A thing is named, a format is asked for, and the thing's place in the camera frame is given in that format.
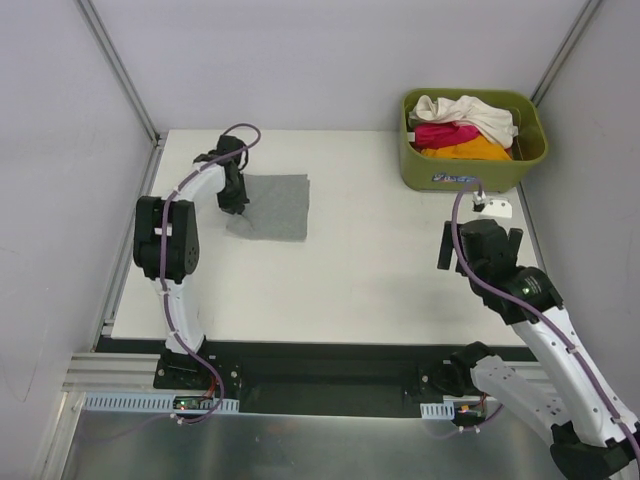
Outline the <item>grey t shirt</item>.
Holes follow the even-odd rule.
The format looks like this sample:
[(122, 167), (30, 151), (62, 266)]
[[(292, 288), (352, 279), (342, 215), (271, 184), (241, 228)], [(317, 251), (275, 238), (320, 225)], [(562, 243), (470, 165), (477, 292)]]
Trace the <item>grey t shirt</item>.
[(247, 175), (249, 204), (232, 216), (227, 232), (256, 241), (304, 242), (308, 232), (310, 180), (307, 175)]

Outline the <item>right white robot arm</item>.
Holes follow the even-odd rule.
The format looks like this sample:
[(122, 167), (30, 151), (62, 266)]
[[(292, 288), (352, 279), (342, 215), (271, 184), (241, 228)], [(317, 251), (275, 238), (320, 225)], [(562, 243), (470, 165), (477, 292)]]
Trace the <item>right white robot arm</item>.
[(429, 376), (451, 396), (496, 399), (547, 444), (567, 479), (609, 479), (639, 459), (639, 419), (604, 379), (563, 299), (537, 267), (518, 263), (522, 232), (493, 219), (446, 222), (437, 267), (466, 277), (485, 307), (525, 342), (546, 373), (549, 395), (474, 342)]

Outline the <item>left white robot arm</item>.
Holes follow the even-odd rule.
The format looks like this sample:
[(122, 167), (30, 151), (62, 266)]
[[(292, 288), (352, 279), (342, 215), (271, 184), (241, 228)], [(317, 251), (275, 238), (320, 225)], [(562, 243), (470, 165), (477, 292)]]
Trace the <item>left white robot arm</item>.
[(136, 202), (133, 261), (154, 285), (168, 329), (165, 348), (173, 354), (197, 353), (205, 340), (192, 278), (200, 258), (198, 209), (216, 203), (225, 214), (243, 213), (247, 162), (248, 145), (223, 134), (171, 192)]

